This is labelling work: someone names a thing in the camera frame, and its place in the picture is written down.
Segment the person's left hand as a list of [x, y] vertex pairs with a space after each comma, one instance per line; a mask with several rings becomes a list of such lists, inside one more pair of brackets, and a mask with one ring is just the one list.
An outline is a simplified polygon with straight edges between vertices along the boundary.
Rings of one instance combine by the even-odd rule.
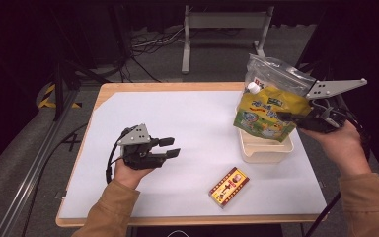
[[135, 190], [140, 181], [151, 172], [153, 169], [133, 170], [126, 166], [122, 159], [119, 159], [115, 162], [114, 179]]

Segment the white plastic container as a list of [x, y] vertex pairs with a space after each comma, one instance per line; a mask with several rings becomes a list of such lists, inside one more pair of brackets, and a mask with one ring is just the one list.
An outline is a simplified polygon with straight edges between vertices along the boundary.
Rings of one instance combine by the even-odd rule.
[[234, 125], [240, 137], [242, 158], [247, 163], [279, 163], [294, 149], [293, 126], [267, 120], [258, 113], [237, 109]]

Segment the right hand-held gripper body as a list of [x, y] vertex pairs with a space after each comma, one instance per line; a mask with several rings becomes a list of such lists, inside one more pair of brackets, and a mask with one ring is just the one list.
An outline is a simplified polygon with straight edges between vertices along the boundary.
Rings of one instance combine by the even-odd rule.
[[343, 127], [349, 118], [341, 94], [365, 86], [364, 78], [356, 80], [317, 81], [306, 94], [311, 112], [295, 120], [298, 127], [329, 133]]

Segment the grey metal stand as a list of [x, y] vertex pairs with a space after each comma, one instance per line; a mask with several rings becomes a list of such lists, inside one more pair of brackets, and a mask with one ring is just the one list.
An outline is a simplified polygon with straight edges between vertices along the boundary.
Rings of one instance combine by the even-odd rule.
[[254, 42], [258, 56], [264, 57], [265, 38], [267, 36], [274, 7], [259, 12], [192, 12], [185, 7], [184, 32], [185, 42], [182, 60], [182, 73], [190, 72], [190, 30], [191, 29], [260, 29], [260, 37]]

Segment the yellow black striped tape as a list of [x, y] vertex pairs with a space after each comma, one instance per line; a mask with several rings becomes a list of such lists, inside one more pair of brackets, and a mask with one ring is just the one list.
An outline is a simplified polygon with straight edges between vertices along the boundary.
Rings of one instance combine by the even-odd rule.
[[54, 102], [51, 102], [50, 96], [55, 91], [55, 84], [50, 83], [47, 89], [44, 92], [44, 95], [41, 99], [41, 101], [38, 103], [39, 108], [56, 108], [56, 104]]

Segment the aluminium rail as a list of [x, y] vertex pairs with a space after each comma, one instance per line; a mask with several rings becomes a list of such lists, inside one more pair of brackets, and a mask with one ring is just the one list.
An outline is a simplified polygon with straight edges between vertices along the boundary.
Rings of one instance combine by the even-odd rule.
[[45, 159], [49, 156], [50, 147], [53, 144], [63, 122], [65, 121], [78, 93], [78, 90], [68, 91], [66, 97], [61, 100], [63, 108], [58, 107], [56, 109], [54, 120], [50, 124], [48, 132], [45, 134], [44, 140], [38, 150], [38, 153], [33, 160], [32, 165], [30, 166], [25, 178], [21, 182], [11, 202], [11, 205], [2, 218], [2, 221], [0, 223], [0, 237], [10, 236], [11, 231], [14, 228], [19, 216], [21, 215], [21, 212], [26, 205], [30, 194], [38, 182], [39, 173], [44, 167]]

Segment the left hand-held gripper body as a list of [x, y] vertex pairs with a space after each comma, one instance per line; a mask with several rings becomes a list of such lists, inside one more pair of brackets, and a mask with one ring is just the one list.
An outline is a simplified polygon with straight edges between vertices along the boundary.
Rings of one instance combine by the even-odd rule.
[[144, 123], [126, 128], [116, 144], [120, 147], [124, 164], [133, 170], [160, 168], [167, 160], [165, 154], [151, 152], [159, 141], [149, 135]]

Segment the person's right hand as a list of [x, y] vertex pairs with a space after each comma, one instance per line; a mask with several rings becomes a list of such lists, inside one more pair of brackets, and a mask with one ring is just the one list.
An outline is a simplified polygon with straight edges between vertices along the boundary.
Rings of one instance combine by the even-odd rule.
[[320, 143], [328, 158], [343, 177], [370, 174], [371, 168], [361, 146], [360, 135], [347, 121], [342, 128], [330, 133], [319, 133], [301, 128], [301, 131]]

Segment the yellow spout pouch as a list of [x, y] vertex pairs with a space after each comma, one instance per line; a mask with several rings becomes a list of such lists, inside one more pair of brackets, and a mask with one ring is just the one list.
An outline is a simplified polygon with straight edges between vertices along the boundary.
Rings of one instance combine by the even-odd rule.
[[307, 116], [310, 112], [307, 99], [274, 86], [262, 88], [250, 82], [237, 107], [233, 125], [254, 137], [282, 142], [295, 124], [282, 120], [278, 113]]

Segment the black stand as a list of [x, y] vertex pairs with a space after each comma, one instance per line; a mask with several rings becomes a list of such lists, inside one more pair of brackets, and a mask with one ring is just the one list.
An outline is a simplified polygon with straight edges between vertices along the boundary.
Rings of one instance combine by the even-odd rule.
[[68, 56], [68, 50], [64, 46], [64, 43], [69, 41], [69, 37], [59, 23], [53, 8], [49, 7], [47, 12], [49, 14], [47, 32], [49, 33], [48, 39], [51, 46], [50, 52], [55, 62], [53, 83], [55, 85], [56, 109], [54, 121], [61, 121], [73, 105], [74, 97], [81, 86], [80, 78], [75, 74], [76, 71], [79, 71], [100, 85], [108, 83], [108, 80]]

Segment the red and yellow box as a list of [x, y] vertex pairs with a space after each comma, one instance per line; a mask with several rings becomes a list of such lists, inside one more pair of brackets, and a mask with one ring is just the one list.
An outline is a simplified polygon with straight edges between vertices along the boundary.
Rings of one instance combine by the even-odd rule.
[[224, 208], [249, 181], [250, 178], [244, 172], [233, 167], [208, 194], [218, 206]]

